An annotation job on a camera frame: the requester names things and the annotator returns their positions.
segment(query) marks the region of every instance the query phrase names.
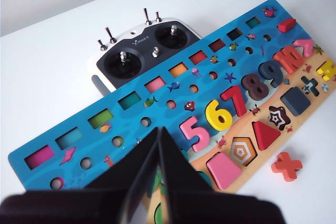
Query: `round hole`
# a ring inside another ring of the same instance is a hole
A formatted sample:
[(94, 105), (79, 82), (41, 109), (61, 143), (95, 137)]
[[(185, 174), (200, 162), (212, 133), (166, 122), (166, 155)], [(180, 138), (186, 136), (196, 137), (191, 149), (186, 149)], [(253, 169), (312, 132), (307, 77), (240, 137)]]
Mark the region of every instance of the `round hole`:
[(64, 180), (60, 177), (54, 178), (50, 182), (50, 187), (53, 190), (61, 189), (64, 186)]
[(219, 120), (221, 123), (225, 123), (224, 117), (222, 117), (221, 115), (218, 117), (218, 120)]
[(174, 102), (173, 100), (169, 100), (167, 101), (166, 106), (168, 109), (173, 110), (174, 108), (176, 108), (176, 102)]
[(210, 77), (211, 79), (213, 79), (213, 80), (216, 80), (216, 79), (218, 78), (218, 74), (217, 74), (216, 72), (214, 72), (214, 71), (211, 71), (211, 72), (209, 73), (209, 77)]
[(82, 167), (85, 170), (90, 169), (91, 166), (92, 166), (92, 161), (89, 157), (83, 158), (80, 162), (80, 167)]
[(152, 120), (150, 118), (144, 117), (140, 120), (140, 123), (144, 127), (149, 127), (152, 124)]
[(250, 47), (245, 48), (245, 51), (250, 55), (253, 53), (253, 49)]
[(198, 92), (198, 86), (192, 84), (189, 86), (189, 89), (192, 93), (197, 93)]
[(265, 41), (271, 41), (271, 36), (269, 36), (268, 34), (265, 34), (264, 39)]
[(236, 61), (234, 59), (228, 59), (227, 63), (229, 63), (231, 67), (234, 67), (236, 65)]
[(120, 136), (115, 136), (113, 139), (112, 139), (112, 145), (114, 147), (120, 147), (121, 145), (123, 145), (124, 143), (124, 139)]

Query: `orange square slot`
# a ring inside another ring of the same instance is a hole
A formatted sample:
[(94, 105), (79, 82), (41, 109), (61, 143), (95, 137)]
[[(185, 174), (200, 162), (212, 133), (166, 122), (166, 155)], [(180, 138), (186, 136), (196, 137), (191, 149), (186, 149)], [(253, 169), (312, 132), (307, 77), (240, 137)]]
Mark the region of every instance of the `orange square slot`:
[(183, 64), (183, 62), (177, 64), (175, 67), (172, 67), (171, 69), (169, 69), (169, 73), (174, 77), (178, 77), (181, 74), (183, 74), (185, 71), (187, 71), (188, 68), (185, 66), (185, 64)]

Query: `pink number 5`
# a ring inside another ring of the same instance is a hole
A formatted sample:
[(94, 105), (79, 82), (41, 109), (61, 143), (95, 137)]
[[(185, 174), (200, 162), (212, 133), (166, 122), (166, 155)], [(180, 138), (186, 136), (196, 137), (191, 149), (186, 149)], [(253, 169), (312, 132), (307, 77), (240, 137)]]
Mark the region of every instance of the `pink number 5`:
[(180, 129), (188, 140), (198, 136), (199, 140), (197, 143), (193, 144), (192, 148), (194, 152), (199, 152), (208, 145), (210, 141), (210, 135), (203, 127), (192, 128), (195, 123), (197, 123), (197, 118), (192, 116), (180, 124)]

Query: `number 6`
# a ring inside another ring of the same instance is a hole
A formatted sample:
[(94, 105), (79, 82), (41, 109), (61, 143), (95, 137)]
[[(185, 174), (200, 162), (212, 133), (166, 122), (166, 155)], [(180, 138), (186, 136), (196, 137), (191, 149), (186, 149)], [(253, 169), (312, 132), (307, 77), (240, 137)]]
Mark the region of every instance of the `number 6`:
[(217, 100), (212, 100), (205, 108), (205, 117), (209, 124), (218, 131), (229, 128), (233, 122), (232, 115), (225, 109), (216, 110), (219, 105)]

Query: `shape sorter board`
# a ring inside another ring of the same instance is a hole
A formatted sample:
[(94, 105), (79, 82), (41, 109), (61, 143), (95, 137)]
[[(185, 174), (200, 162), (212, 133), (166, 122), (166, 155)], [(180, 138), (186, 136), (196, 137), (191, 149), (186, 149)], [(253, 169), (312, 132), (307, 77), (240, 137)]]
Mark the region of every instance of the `shape sorter board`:
[(335, 73), (268, 0), (13, 151), (9, 162), (26, 189), (83, 188), (165, 126), (214, 189), (232, 193), (335, 89)]

